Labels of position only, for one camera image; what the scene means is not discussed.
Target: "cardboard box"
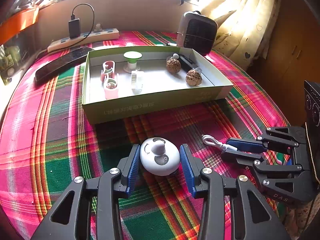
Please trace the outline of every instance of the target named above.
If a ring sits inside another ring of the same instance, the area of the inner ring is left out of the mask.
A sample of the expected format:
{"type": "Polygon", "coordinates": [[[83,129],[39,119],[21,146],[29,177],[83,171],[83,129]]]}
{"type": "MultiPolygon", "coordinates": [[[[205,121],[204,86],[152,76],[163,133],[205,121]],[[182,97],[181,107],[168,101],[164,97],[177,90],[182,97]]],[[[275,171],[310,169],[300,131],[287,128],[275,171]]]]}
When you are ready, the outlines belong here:
{"type": "Polygon", "coordinates": [[[82,106],[90,124],[108,122],[138,114],[225,98],[233,84],[214,65],[193,49],[165,46],[135,46],[91,51],[85,63],[82,106]],[[142,58],[137,65],[145,72],[140,94],[131,90],[131,74],[124,72],[127,60],[123,54],[138,51],[142,58]],[[166,59],[173,53],[183,54],[202,69],[202,84],[187,85],[187,73],[180,70],[171,74],[166,70],[166,59]],[[106,100],[100,75],[102,64],[113,60],[119,73],[119,97],[106,100]]]}

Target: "green cap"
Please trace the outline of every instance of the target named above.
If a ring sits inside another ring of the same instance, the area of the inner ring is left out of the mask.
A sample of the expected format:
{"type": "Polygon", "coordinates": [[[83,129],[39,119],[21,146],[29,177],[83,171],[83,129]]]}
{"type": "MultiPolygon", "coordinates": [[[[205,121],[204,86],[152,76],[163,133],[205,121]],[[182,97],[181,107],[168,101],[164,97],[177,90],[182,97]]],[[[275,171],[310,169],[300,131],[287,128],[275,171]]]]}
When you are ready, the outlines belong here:
{"type": "Polygon", "coordinates": [[[128,51],[123,54],[130,64],[137,63],[138,59],[142,57],[142,54],[137,51],[128,51]]]}

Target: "smartphone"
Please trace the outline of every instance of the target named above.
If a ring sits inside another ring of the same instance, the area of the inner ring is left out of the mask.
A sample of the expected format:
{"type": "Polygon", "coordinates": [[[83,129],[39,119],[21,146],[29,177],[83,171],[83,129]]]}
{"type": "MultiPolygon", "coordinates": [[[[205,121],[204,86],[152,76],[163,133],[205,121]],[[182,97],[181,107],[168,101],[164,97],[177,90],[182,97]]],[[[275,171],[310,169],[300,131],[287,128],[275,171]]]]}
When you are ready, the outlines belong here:
{"type": "Polygon", "coordinates": [[[44,82],[52,79],[53,77],[59,75],[62,72],[65,72],[71,67],[80,65],[84,63],[89,51],[93,51],[89,47],[82,47],[76,49],[72,52],[69,52],[62,57],[57,58],[56,60],[44,65],[42,68],[39,68],[36,71],[35,81],[36,84],[43,84],[44,82]]]}

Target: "orange shelf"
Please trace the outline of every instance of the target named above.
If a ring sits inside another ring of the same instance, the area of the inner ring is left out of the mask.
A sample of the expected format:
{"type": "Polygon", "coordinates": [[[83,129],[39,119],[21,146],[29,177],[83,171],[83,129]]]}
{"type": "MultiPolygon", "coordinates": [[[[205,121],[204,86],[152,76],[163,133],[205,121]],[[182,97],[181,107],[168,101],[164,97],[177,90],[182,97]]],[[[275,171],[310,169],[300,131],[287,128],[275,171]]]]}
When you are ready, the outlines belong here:
{"type": "Polygon", "coordinates": [[[5,44],[25,28],[38,21],[39,8],[26,9],[16,13],[0,26],[0,45],[5,44]]]}

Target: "plaid tablecloth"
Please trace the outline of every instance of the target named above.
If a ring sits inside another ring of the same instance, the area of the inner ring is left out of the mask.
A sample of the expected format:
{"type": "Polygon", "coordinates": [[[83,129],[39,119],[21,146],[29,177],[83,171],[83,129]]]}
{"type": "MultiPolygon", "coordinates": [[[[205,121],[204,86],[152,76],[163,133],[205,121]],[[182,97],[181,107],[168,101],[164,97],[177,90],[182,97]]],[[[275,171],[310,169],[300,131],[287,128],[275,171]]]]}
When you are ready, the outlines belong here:
{"type": "MultiPolygon", "coordinates": [[[[156,45],[175,42],[172,33],[121,32],[113,41],[93,47],[156,45]]],[[[81,105],[84,69],[73,67],[41,87],[35,71],[70,50],[43,57],[23,77],[6,112],[0,138],[0,203],[12,225],[30,239],[40,221],[71,180],[94,178],[128,156],[132,144],[163,137],[177,147],[188,143],[206,167],[225,176],[250,174],[220,158],[201,134],[225,142],[229,137],[256,138],[267,126],[286,126],[278,107],[244,71],[211,52],[207,57],[234,84],[226,99],[168,109],[92,126],[81,105]]],[[[270,164],[285,162],[282,154],[267,152],[270,164]]],[[[176,176],[140,175],[135,192],[120,200],[124,239],[196,239],[202,200],[188,193],[182,168],[176,176]]],[[[270,202],[276,212],[274,202],[270,202]]],[[[91,219],[95,234],[96,201],[91,219]]],[[[226,239],[230,239],[230,204],[225,199],[226,239]]]]}

